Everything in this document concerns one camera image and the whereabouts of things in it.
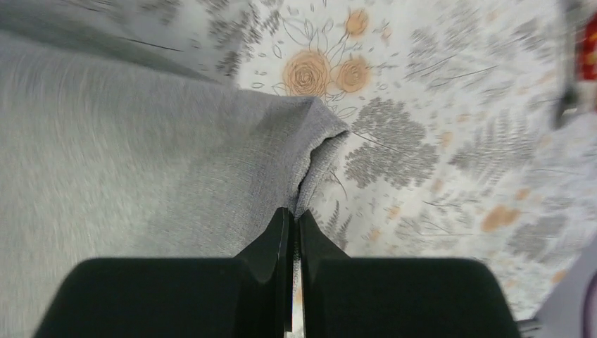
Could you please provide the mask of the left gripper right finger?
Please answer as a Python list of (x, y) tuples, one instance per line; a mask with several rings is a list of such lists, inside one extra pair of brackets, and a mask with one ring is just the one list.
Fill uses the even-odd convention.
[(298, 219), (307, 337), (519, 337), (492, 272), (467, 258), (351, 258)]

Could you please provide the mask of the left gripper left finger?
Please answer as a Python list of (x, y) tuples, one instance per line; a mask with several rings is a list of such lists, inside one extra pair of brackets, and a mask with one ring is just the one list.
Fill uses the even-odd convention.
[(230, 258), (93, 258), (66, 276), (37, 337), (284, 337), (294, 217), (275, 211)]

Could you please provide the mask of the grey cloth napkin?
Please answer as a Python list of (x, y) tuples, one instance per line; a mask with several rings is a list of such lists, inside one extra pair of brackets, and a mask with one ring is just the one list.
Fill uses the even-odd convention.
[(1, 2), (1, 335), (112, 256), (235, 255), (348, 136), (328, 23), (279, 1)]

